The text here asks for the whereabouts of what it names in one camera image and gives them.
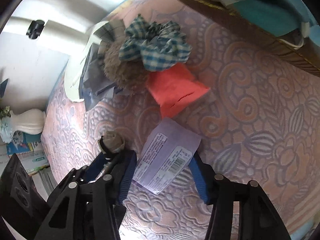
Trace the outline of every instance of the bed sheet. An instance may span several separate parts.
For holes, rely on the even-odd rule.
[[[193,47],[188,68],[211,87],[175,117],[202,136],[202,160],[230,180],[257,180],[293,233],[320,208],[320,79],[177,0],[130,0],[108,19],[123,18],[128,26],[138,13],[150,22],[181,25]],[[91,163],[105,130],[121,133],[139,155],[160,121],[159,107],[147,91],[116,95],[86,113],[84,103],[67,99],[62,75],[47,108],[42,143],[61,181],[73,167]],[[159,195],[131,185],[124,205],[123,239],[204,239],[211,214],[189,169]],[[233,239],[238,220],[235,205]]]

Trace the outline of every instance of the teal fabric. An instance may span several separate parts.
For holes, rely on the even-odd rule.
[[[241,16],[276,37],[316,20],[301,0],[245,0],[233,4]]]
[[[309,38],[313,41],[314,44],[320,47],[320,26],[315,25],[310,29]]]

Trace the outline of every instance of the paper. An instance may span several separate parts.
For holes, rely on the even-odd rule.
[[[196,133],[164,118],[149,135],[133,180],[159,194],[188,165],[200,141]]]

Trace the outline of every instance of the white vase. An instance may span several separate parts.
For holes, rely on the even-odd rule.
[[[21,131],[28,134],[41,133],[44,128],[46,115],[39,109],[31,109],[22,114],[10,111],[12,132]]]

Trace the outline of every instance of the barcode label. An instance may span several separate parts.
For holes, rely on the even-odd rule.
[[[176,173],[178,173],[178,171],[181,169],[181,166],[182,166],[183,164],[185,164],[185,161],[184,161],[183,159],[181,159],[181,158],[178,157],[178,158],[175,160],[175,162],[172,164],[172,166],[170,167],[169,171],[170,171],[171,173],[176,174]]]
[[[192,157],[192,152],[182,146],[177,146],[152,180],[143,186],[152,193],[159,194],[170,184]]]

